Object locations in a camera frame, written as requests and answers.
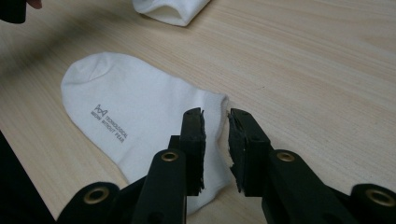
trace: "brass ring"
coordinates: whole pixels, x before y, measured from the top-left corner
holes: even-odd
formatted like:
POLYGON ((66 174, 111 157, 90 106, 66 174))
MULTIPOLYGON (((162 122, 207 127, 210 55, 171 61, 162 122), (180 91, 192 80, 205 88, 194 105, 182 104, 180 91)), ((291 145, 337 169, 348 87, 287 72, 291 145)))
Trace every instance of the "brass ring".
POLYGON ((381 204, 386 207, 393 207, 396 205, 396 201, 386 192, 378 189, 367 189, 366 196, 373 202, 381 204))
POLYGON ((165 152, 161 155, 161 159, 163 159, 163 161, 175 161, 177 158, 178 155, 175 152, 165 152))
POLYGON ((295 160, 294 156, 288 152, 278 152, 276 154, 276 156, 278 159, 280 159, 282 161, 294 161, 295 160))
POLYGON ((105 198, 107 198, 108 194, 109 194, 109 191, 108 191, 107 187, 97 187, 97 188, 91 189, 90 191, 88 191, 88 193, 85 194, 84 203, 87 203, 87 204, 100 203, 105 198))

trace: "hand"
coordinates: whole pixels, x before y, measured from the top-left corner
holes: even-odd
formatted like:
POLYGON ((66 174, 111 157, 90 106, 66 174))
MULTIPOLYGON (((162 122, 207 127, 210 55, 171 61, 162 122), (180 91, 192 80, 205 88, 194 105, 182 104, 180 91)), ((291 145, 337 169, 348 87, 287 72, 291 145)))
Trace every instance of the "hand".
POLYGON ((41 4, 41 0, 26 0, 26 2, 35 9, 40 9, 43 7, 43 5, 41 4))

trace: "logo on sock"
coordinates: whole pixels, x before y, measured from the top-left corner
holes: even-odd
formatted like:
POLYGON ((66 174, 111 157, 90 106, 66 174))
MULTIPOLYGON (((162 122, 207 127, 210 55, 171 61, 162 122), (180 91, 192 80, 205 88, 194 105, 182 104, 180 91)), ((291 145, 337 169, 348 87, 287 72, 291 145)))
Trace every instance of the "logo on sock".
POLYGON ((101 105, 97 105, 96 108, 91 112, 94 118, 97 120, 102 120, 101 123, 107 128, 110 133, 114 133, 116 138, 123 143, 127 138, 128 133, 126 133, 121 126, 116 123, 111 117, 107 116, 107 110, 101 108, 101 105))

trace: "table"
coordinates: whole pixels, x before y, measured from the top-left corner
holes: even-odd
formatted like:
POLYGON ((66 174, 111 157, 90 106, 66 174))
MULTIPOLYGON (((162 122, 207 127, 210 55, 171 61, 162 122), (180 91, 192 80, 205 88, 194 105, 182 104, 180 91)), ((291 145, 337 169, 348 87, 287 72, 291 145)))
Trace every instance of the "table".
MULTIPOLYGON (((396 2, 211 1, 187 27, 137 14, 130 1, 43 1, 0 22, 0 129, 56 218, 82 187, 126 181, 71 122, 68 66, 112 51, 138 57, 250 112, 274 148, 301 155, 344 193, 396 191, 396 2)), ((219 140, 228 156, 228 125, 219 140)), ((188 223, 265 223, 261 199, 235 184, 188 223)))

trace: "folded white sock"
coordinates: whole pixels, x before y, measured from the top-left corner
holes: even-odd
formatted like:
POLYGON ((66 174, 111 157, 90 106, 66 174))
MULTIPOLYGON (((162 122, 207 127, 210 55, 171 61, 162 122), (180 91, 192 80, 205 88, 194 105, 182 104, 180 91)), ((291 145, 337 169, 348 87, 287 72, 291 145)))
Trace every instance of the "folded white sock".
POLYGON ((73 63, 61 84, 70 119, 123 172, 129 183, 145 176, 153 156, 180 135, 183 113, 205 113, 205 189, 188 197, 187 212, 210 202, 229 183, 218 138, 228 98, 193 87, 132 56, 94 54, 73 63))
POLYGON ((138 13, 172 25, 186 26, 210 0, 132 0, 138 13))

